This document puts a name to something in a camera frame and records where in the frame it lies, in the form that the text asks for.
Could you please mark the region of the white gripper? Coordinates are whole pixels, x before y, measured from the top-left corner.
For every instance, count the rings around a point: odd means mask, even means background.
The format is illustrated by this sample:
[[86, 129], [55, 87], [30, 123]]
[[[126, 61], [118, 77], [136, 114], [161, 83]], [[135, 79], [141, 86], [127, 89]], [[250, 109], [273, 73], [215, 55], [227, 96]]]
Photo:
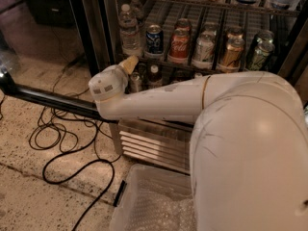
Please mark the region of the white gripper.
[[138, 62], [137, 56], [129, 56], [119, 65], [111, 65], [94, 75], [89, 81], [92, 98], [100, 101], [123, 94], [128, 85], [128, 74], [134, 71]]

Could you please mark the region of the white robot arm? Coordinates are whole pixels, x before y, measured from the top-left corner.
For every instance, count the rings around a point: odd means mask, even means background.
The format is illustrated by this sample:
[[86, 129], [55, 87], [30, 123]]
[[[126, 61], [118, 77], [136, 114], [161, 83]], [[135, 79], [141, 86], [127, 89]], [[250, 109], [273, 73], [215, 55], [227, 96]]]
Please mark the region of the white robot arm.
[[263, 71], [213, 74], [128, 94], [130, 57], [94, 75], [108, 120], [193, 123], [190, 175], [198, 231], [308, 231], [308, 134], [300, 97]]

